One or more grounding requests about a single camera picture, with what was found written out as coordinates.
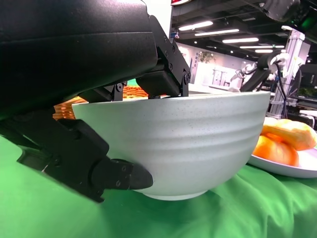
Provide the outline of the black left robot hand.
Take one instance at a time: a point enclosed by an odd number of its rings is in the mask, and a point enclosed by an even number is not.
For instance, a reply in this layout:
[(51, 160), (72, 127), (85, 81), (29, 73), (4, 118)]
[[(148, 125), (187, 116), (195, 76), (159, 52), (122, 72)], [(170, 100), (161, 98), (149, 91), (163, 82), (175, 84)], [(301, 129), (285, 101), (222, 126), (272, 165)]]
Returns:
[(136, 79), (150, 99), (188, 95), (190, 69), (141, 0), (3, 0), (0, 3), (0, 134), (19, 163), (98, 203), (105, 189), (153, 185), (143, 166), (107, 156), (80, 119), (53, 118), (80, 96), (122, 100)]

